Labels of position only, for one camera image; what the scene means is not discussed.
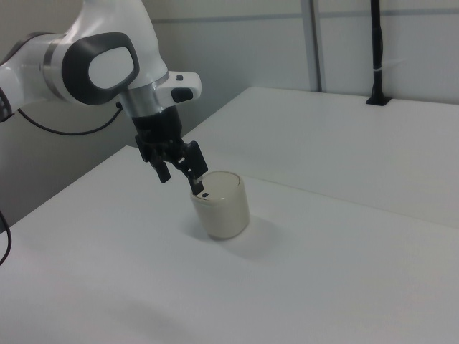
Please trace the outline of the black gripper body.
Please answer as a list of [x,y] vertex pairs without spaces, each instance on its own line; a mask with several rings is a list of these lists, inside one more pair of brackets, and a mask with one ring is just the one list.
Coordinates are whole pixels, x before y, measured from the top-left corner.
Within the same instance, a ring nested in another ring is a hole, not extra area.
[[153,115],[132,118],[139,138],[144,143],[183,143],[182,124],[175,106]]

